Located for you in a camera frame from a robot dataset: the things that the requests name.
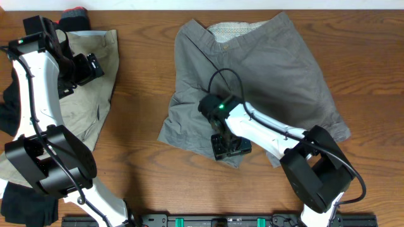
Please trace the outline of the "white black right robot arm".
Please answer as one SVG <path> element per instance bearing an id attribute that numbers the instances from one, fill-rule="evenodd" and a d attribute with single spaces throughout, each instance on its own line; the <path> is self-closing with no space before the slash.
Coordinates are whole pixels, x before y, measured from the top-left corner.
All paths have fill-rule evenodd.
<path id="1" fill-rule="evenodd" d="M 355 173 L 327 130 L 283 124 L 230 96 L 205 96 L 198 111 L 215 131 L 211 145 L 216 160 L 251 152 L 261 146 L 278 160 L 297 197 L 304 203 L 305 226 L 331 226 L 338 201 Z"/>

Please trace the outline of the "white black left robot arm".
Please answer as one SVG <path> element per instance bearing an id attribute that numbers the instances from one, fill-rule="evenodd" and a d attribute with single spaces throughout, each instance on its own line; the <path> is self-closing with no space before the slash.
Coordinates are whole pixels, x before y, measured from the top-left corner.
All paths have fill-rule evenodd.
<path id="1" fill-rule="evenodd" d="M 99 226 L 134 226 L 97 177 L 93 149 L 110 110 L 117 32 L 35 32 L 10 41 L 20 123 L 4 155 L 36 192 L 72 202 Z"/>

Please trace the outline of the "grey shorts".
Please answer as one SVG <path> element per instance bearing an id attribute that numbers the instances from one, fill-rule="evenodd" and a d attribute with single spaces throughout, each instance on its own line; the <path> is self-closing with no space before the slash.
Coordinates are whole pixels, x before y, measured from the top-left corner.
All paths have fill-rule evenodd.
<path id="1" fill-rule="evenodd" d="M 260 112 L 294 127 L 351 135 L 311 51 L 286 13 L 256 23 L 203 27 L 191 20 L 175 38 L 175 93 L 158 140 L 213 158 L 213 129 L 198 111 L 208 93 L 245 96 Z"/>

